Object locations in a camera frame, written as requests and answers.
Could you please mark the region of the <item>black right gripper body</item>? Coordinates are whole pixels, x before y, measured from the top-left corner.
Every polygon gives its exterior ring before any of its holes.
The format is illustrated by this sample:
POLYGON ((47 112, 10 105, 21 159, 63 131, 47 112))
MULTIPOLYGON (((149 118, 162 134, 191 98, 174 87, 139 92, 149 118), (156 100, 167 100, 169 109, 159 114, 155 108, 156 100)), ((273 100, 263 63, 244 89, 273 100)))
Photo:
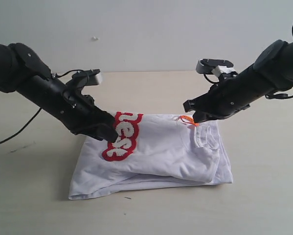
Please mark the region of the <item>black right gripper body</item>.
POLYGON ((184 111, 202 111, 223 116, 226 119, 239 111, 250 108, 250 101, 247 100, 249 85, 249 76, 238 75, 234 78, 227 78, 212 85, 207 93, 186 100, 183 103, 184 111))

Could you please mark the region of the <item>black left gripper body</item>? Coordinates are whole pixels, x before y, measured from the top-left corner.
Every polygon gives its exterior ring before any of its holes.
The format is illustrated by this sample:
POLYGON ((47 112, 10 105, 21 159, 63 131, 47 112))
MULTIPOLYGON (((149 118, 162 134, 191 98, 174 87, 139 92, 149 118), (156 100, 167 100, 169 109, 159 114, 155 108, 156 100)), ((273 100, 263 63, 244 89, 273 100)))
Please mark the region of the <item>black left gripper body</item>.
POLYGON ((83 87, 75 87, 72 81, 48 82, 48 113, 57 118, 75 135, 87 135, 91 126, 105 124, 113 127, 114 117, 95 106, 90 95, 83 95, 83 87))

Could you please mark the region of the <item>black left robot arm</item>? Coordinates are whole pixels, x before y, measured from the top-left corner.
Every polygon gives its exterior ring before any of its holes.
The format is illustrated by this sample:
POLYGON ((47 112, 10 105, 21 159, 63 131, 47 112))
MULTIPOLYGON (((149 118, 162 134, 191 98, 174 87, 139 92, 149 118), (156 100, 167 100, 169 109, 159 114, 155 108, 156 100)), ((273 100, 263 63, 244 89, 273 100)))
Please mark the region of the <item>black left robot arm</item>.
POLYGON ((18 92, 40 109, 59 120, 71 133, 115 142, 118 134, 114 117, 95 105, 85 86, 99 85, 99 69, 72 70, 71 80, 63 83, 30 47, 0 44, 0 91, 18 92))

